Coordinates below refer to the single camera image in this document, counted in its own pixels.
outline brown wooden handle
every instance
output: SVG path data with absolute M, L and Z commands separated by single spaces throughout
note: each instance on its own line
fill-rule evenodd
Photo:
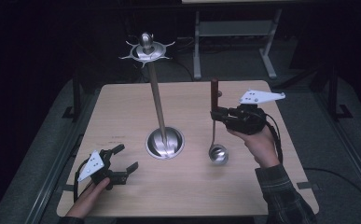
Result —
M 210 85 L 212 111 L 216 111 L 218 108 L 218 79 L 213 78 Z

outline round metal base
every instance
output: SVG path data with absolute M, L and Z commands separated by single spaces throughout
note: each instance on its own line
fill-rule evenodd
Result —
M 184 135 L 175 128 L 165 127 L 167 147 L 162 142 L 160 129 L 152 132 L 146 141 L 148 154 L 160 160 L 169 160 L 177 156 L 184 147 Z
M 224 165 L 229 160 L 229 152 L 219 144 L 214 144 L 209 149 L 210 160 L 217 165 Z

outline background table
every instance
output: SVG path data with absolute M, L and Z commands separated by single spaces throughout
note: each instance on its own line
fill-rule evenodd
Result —
M 219 82 L 223 96 L 218 105 L 236 107 L 248 90 L 269 91 L 264 81 Z M 210 82 L 161 83 L 160 96 L 165 124 L 185 136 L 183 151 L 162 161 L 146 152 L 146 138 L 159 128 L 149 84 L 106 85 L 102 88 L 90 123 L 67 181 L 94 149 L 124 144 L 125 149 L 111 159 L 110 169 L 124 171 L 135 161 L 137 169 L 127 185 L 105 191 L 92 216 L 102 217 L 210 217 L 268 214 L 257 183 L 253 156 L 243 141 L 216 124 L 215 142 L 229 150 L 229 162 L 215 166 L 208 157 L 212 142 Z M 284 165 L 293 184 L 307 182 L 296 150 L 275 102 L 260 105 L 273 116 L 280 129 Z M 89 179 L 80 183 L 80 191 Z M 298 189 L 317 213 L 318 204 L 311 189 Z M 73 204 L 73 192 L 64 191 L 57 208 L 64 216 Z

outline plaid sleeve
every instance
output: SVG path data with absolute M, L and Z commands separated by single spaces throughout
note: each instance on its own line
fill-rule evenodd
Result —
M 256 175 L 268 204 L 268 224 L 316 223 L 313 210 L 294 189 L 282 164 L 258 168 Z
M 84 219 L 78 217 L 61 217 L 58 224 L 84 224 Z

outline hand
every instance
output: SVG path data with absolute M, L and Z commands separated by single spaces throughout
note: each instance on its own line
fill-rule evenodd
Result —
M 249 148 L 261 168 L 272 167 L 280 163 L 276 155 L 273 136 L 267 126 L 261 132 L 251 135 L 230 129 L 227 131 L 244 140 L 244 145 Z
M 78 200 L 73 204 L 69 212 L 67 212 L 66 216 L 79 218 L 86 217 L 90 210 L 92 210 L 101 192 L 109 183 L 110 179 L 108 177 L 102 180 L 98 185 L 91 183 L 90 186 L 81 193 Z

